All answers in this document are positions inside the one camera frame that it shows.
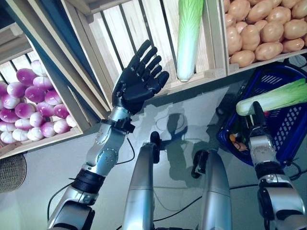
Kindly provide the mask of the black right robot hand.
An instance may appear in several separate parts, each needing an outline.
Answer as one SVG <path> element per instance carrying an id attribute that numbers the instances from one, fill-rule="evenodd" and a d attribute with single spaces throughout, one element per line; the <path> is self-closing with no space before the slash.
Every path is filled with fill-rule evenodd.
<path id="1" fill-rule="evenodd" d="M 272 146 L 272 138 L 268 132 L 264 111 L 258 101 L 252 103 L 253 125 L 250 128 L 248 147 L 253 166 L 276 161 L 276 151 Z"/>

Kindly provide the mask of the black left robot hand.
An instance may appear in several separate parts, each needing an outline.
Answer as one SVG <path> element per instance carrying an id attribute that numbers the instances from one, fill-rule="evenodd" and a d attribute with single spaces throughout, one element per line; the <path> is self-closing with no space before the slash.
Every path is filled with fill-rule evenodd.
<path id="1" fill-rule="evenodd" d="M 123 69 L 112 93 L 113 107 L 122 107 L 130 114 L 138 113 L 146 100 L 158 94 L 169 79 L 163 70 L 157 47 L 145 40 L 125 69 Z"/>

